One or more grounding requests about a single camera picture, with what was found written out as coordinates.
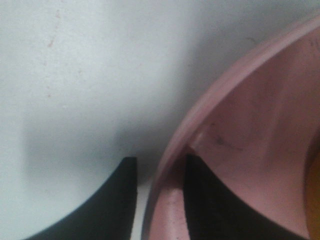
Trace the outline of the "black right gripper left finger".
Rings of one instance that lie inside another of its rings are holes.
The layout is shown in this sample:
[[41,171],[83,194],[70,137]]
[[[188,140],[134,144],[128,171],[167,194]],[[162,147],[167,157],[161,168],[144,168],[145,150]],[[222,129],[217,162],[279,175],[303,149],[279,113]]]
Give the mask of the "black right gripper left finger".
[[125,157],[80,207],[32,240],[129,240],[137,205],[137,159]]

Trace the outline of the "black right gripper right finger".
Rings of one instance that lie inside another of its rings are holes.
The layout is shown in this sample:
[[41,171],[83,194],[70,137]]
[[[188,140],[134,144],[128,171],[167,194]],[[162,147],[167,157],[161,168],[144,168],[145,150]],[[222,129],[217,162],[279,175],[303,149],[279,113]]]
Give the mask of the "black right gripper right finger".
[[303,163],[187,155],[184,208],[192,240],[308,240]]

